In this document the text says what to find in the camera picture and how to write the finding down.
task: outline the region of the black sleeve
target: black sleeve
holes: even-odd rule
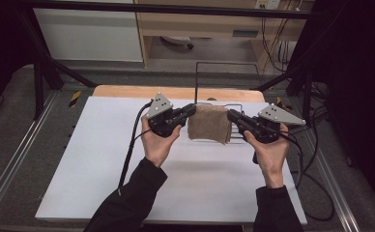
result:
[[[259,210],[253,224],[254,232],[303,231],[287,187],[258,188],[256,195]]]
[[[167,176],[147,159],[135,168],[130,181],[115,189],[92,216],[84,232],[138,231],[154,205]]]

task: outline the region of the cloth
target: cloth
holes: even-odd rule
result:
[[[143,159],[133,171],[130,181],[115,189],[102,202],[84,231],[138,231],[152,210],[157,192],[166,178],[160,168]],[[253,231],[303,231],[286,187],[259,188],[256,195],[259,210]]]
[[[188,118],[190,139],[210,139],[221,144],[230,141],[232,123],[227,119],[228,108],[221,105],[197,104],[196,113]]]

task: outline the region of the hand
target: hand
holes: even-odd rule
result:
[[[142,132],[151,129],[149,127],[148,119],[143,116],[142,121]],[[170,147],[173,142],[179,137],[181,132],[181,125],[176,127],[169,137],[160,137],[159,135],[148,131],[142,134],[142,143],[145,150],[145,158],[153,163],[156,167],[160,167],[166,160],[170,152]]]
[[[284,124],[280,124],[280,130],[287,132]],[[283,137],[272,143],[261,143],[256,140],[253,134],[246,130],[245,137],[247,142],[254,148],[257,161],[262,169],[266,186],[270,189],[283,187],[283,163],[286,158],[289,143]]]

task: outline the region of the wooden edge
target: wooden edge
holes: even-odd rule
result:
[[[158,87],[158,86],[118,86],[100,85],[93,97],[113,98],[154,98],[161,92],[169,99],[194,99],[194,88]],[[264,102],[263,94],[253,90],[207,89],[199,88],[197,99],[205,101],[209,98],[225,102]]]

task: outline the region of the floor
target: floor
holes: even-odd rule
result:
[[[204,84],[209,85],[219,81],[219,84],[229,87],[248,88],[265,83],[279,74],[271,67],[263,72],[249,65],[255,62],[255,58],[249,52],[250,44],[245,41],[214,39],[194,39],[193,41],[194,49],[189,50],[155,38],[148,68],[143,68],[140,64],[121,64],[115,67],[107,65],[103,69],[100,65],[98,69],[93,69],[92,66],[95,64],[71,65],[79,73],[98,83],[120,85],[191,87],[194,86],[194,74],[198,61],[244,63],[240,67],[224,66],[223,69],[218,65],[204,65],[201,72],[217,73],[216,76],[214,74],[203,76]],[[0,231],[81,231],[80,228],[85,225],[84,223],[51,223],[34,218],[41,203],[41,196],[46,191],[59,160],[64,154],[65,146],[70,141],[70,134],[74,131],[87,97],[93,92],[93,89],[81,86],[67,76],[63,77],[67,84],[62,91],[51,91],[44,85],[46,95],[54,96],[55,102],[41,125],[39,133],[28,147],[24,159],[20,161],[17,172],[12,176],[13,181],[8,183],[4,195],[0,194],[0,199],[2,199]],[[281,97],[282,103],[293,108],[291,112],[297,114],[297,102],[300,102],[303,96],[288,98],[284,92],[286,85],[287,82],[283,81],[272,90],[265,92],[266,101],[277,102],[277,97]],[[81,91],[78,102],[75,107],[68,107],[73,93],[78,90]],[[30,67],[15,73],[3,96],[4,98],[0,100],[0,178],[9,161],[13,160],[14,152],[18,149],[25,133],[33,125],[35,97],[33,73]],[[319,108],[321,104],[321,100],[314,100],[312,109]],[[317,119],[320,151],[328,162],[328,167],[336,178],[360,231],[375,231],[375,195],[360,170],[348,166],[342,146],[332,129],[332,120],[336,119],[329,119],[325,116],[326,114],[322,114],[322,117]],[[312,132],[313,130],[310,129],[300,131],[296,135],[303,148],[304,165],[308,163],[313,153],[308,140]],[[297,150],[294,147],[289,152],[288,162],[291,169],[297,170]],[[325,178],[322,176],[317,160],[311,165],[308,173],[326,189],[326,181],[324,181]],[[307,218],[308,225],[304,227],[306,231],[346,230],[341,223],[342,218],[339,217],[339,212],[334,212],[334,216],[328,221],[320,221],[320,218],[327,218],[331,215],[332,205],[325,192],[306,176],[303,177],[299,195],[306,213],[316,218]]]

